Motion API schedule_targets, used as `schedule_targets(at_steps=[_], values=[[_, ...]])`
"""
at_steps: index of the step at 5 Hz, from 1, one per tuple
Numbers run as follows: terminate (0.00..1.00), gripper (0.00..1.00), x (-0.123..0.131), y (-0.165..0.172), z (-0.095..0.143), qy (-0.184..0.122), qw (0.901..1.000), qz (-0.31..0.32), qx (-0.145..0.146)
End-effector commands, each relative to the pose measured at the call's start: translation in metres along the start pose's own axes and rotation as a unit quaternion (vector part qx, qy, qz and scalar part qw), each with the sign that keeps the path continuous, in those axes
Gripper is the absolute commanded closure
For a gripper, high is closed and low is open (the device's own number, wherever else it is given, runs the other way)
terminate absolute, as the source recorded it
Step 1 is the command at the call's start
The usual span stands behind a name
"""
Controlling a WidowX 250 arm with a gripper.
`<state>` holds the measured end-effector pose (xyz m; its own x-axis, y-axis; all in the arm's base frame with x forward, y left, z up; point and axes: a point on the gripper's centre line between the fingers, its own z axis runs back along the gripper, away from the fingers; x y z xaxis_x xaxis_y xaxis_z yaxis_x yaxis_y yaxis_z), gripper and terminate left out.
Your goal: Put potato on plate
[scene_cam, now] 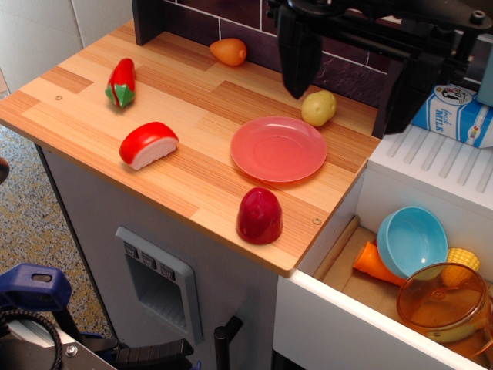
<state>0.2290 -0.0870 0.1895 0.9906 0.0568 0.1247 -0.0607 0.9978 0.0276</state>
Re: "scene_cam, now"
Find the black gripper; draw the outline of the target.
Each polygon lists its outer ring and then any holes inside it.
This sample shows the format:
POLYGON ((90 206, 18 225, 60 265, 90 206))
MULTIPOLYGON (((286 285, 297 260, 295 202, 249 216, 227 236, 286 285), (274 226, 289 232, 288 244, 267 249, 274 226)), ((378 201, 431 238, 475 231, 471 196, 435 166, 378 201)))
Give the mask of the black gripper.
POLYGON ((436 83, 461 79, 477 37, 492 30, 483 8, 463 1, 270 1, 283 84, 299 99, 318 70, 324 39, 390 64, 372 135, 402 133, 436 83))

